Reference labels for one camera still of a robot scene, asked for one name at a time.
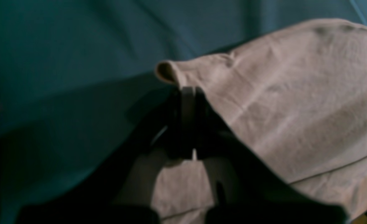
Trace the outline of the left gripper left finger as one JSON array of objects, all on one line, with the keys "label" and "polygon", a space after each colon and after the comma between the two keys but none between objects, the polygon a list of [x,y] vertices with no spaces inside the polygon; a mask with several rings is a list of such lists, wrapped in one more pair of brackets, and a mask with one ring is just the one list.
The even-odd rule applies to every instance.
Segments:
[{"label": "left gripper left finger", "polygon": [[169,162],[196,149],[196,89],[183,87],[152,110],[95,171],[49,202],[23,207],[17,224],[159,224],[150,202]]}]

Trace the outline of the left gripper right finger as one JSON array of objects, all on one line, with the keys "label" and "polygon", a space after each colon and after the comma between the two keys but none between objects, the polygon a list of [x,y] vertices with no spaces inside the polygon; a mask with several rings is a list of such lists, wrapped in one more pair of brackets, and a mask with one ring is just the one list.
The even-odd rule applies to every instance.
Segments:
[{"label": "left gripper right finger", "polygon": [[230,164],[242,195],[228,202],[221,183],[217,205],[206,224],[345,224],[348,214],[336,204],[306,197],[280,179],[259,159],[210,106],[201,88],[195,88],[196,141],[199,159],[221,157]]}]

